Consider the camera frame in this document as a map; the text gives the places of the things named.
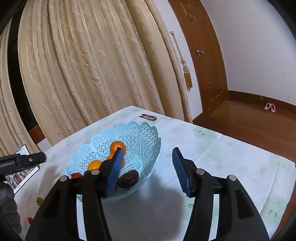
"blue plastic basket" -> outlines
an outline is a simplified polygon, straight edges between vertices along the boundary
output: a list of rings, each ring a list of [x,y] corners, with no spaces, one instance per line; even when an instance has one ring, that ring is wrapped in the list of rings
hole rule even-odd
[[[79,152],[72,155],[72,165],[66,167],[66,175],[71,177],[74,172],[83,175],[91,161],[104,161],[110,154],[110,144],[116,140],[122,141],[126,146],[126,164],[119,176],[134,169],[139,173],[139,181],[130,189],[115,188],[108,198],[102,199],[102,202],[113,202],[135,192],[150,177],[161,154],[162,139],[157,127],[151,126],[148,122],[141,125],[135,121],[128,124],[120,123],[115,129],[105,129],[102,134],[94,135],[90,144],[81,145]],[[78,195],[78,200],[82,201],[81,195]]]

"silver bolt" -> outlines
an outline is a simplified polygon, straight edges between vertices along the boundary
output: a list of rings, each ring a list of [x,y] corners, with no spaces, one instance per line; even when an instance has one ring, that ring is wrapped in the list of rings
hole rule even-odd
[[[229,175],[231,181],[236,181],[237,177],[235,175]]]
[[[201,168],[199,168],[199,169],[197,169],[197,170],[196,170],[196,173],[197,173],[198,175],[204,175],[204,173],[205,173],[205,170],[204,170],[204,169],[201,169]]]
[[[68,179],[67,176],[61,176],[61,177],[59,178],[59,180],[60,180],[61,182],[65,182],[65,181],[67,181],[67,179]]]
[[[92,175],[98,175],[100,173],[100,170],[99,169],[93,169],[92,171],[91,171],[91,174]]]

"grey glove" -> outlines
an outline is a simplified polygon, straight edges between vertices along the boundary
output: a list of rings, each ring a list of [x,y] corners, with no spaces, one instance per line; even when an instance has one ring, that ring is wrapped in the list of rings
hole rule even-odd
[[[22,226],[14,197],[15,194],[12,187],[6,183],[0,183],[0,211],[12,229],[17,234],[20,234]]]

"pair of slippers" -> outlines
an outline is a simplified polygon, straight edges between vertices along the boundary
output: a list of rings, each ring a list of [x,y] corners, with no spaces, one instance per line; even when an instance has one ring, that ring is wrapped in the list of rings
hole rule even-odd
[[[276,112],[276,107],[275,107],[275,105],[274,105],[274,104],[271,104],[271,103],[267,103],[264,109],[265,109],[265,110],[269,110],[269,109],[271,109],[271,112],[272,112],[272,113],[275,113],[275,112]]]

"white tablecloth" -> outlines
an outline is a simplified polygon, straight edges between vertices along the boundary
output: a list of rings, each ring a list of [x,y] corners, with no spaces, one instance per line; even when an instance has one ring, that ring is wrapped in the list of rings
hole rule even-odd
[[[286,158],[180,120],[130,106],[122,109],[62,140],[45,152],[47,161],[16,194],[25,238],[27,217],[38,210],[36,198],[45,198],[80,145],[91,137],[119,123],[146,120],[142,113],[157,116],[150,122],[163,138],[161,157],[151,177],[134,194],[123,200],[104,204],[105,215],[114,241],[183,240],[194,199],[182,193],[172,164],[172,149],[179,147],[183,156],[213,176],[234,174],[256,205],[271,237],[291,198],[296,180],[295,164]],[[80,236],[83,230],[82,204],[78,205]],[[217,230],[219,201],[214,198],[210,240]]]

